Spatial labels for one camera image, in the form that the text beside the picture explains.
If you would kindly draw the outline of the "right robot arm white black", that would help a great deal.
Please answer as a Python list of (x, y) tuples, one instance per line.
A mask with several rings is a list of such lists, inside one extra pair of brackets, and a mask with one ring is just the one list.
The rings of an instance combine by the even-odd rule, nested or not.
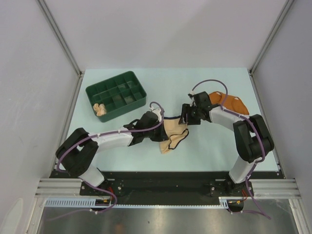
[(256, 165), (274, 149), (274, 142), (261, 115), (249, 114), (240, 98), (222, 92), (188, 94), (191, 103), (183, 104), (180, 124), (200, 125), (207, 121), (221, 125), (234, 133), (238, 158), (229, 171), (225, 191), (237, 195), (242, 182), (248, 179)]

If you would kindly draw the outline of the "beige navy-trimmed underwear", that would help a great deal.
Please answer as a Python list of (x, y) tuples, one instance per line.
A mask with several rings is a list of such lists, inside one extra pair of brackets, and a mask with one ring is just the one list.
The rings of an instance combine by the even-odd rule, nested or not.
[(167, 154), (176, 149), (179, 143), (189, 135), (188, 125), (179, 124), (180, 118), (181, 116), (164, 119), (164, 129), (168, 139), (159, 144), (161, 154)]

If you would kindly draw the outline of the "peach boxer underwear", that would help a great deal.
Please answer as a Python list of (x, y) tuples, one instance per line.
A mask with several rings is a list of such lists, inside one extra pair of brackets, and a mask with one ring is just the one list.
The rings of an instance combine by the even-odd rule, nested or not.
[(93, 105), (93, 110), (95, 111), (97, 117), (107, 114), (106, 107), (103, 103), (101, 104), (95, 103)]

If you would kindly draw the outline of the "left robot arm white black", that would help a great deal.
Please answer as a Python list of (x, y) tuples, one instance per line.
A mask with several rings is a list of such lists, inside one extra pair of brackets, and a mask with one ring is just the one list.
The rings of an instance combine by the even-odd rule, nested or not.
[(107, 191), (108, 183), (102, 172), (92, 165), (95, 155), (112, 148), (130, 147), (146, 138), (155, 142), (165, 141), (168, 137), (163, 121), (164, 111), (156, 108), (115, 131), (91, 134), (84, 128), (78, 128), (57, 149), (57, 170), (80, 178), (91, 185), (93, 192), (102, 195)]

